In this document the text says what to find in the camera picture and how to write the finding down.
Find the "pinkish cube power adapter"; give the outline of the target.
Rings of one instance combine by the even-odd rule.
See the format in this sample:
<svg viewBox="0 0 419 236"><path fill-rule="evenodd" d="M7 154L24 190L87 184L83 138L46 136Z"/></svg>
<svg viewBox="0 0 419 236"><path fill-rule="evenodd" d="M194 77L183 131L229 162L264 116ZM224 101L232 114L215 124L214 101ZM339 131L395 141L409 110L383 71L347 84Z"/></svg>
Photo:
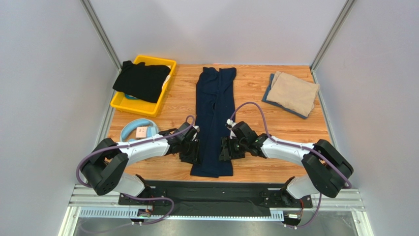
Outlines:
<svg viewBox="0 0 419 236"><path fill-rule="evenodd" d="M148 127L147 126L141 126L137 127L135 130L135 138L136 139L144 139L148 137Z"/></svg>

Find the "navy t shirt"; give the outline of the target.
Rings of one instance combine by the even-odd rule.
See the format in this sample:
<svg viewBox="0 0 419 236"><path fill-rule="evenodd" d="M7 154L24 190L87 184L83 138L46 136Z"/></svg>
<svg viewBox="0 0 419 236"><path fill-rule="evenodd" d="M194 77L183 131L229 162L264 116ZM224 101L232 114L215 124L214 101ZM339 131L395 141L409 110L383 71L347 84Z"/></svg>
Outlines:
<svg viewBox="0 0 419 236"><path fill-rule="evenodd" d="M199 160L190 174L198 177L229 177L233 175L230 160L220 161L221 138L229 136L225 126L235 111L234 79L237 69L203 67L196 84L196 121L199 126Z"/></svg>

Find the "light blue headphones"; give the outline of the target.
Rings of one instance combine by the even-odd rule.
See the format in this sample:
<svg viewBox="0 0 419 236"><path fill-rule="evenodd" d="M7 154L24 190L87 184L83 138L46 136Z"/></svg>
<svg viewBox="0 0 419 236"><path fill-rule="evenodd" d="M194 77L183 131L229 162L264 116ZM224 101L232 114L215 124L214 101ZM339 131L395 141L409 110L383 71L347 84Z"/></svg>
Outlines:
<svg viewBox="0 0 419 236"><path fill-rule="evenodd" d="M141 127L141 126L147 126L148 127L148 137L150 138L156 134L158 134L160 132L157 124L150 120L150 119L146 119L146 118L140 118L140 119L136 119L131 121L130 123L128 123L121 131L120 133L120 141L121 142L133 142L139 139L135 138L135 130L137 127Z"/></svg>

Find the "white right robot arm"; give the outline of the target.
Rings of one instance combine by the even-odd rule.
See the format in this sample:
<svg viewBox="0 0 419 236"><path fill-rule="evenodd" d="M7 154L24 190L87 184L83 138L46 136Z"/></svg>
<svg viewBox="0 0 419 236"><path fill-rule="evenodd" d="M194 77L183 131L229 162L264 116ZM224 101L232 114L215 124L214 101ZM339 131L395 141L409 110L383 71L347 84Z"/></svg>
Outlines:
<svg viewBox="0 0 419 236"><path fill-rule="evenodd" d="M340 190L351 188L354 169L327 140L316 143L285 141L266 133L235 134L222 138L219 160L244 158L246 153L265 159L285 160L304 167L306 175L291 177L282 186L282 201L295 201L311 194L335 198Z"/></svg>

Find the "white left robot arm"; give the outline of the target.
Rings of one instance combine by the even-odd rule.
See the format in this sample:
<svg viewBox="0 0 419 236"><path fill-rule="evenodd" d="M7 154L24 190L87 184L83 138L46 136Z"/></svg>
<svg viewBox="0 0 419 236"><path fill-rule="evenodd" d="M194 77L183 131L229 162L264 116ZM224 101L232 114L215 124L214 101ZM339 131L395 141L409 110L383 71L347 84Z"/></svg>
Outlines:
<svg viewBox="0 0 419 236"><path fill-rule="evenodd" d="M200 128L184 125L178 129L160 131L145 139L114 142L111 138L102 140L98 146L83 158L76 168L80 184L92 188L98 196L112 191L129 197L141 197L146 189L145 181L139 175L125 173L125 168L137 162L179 154L180 157L198 157Z"/></svg>

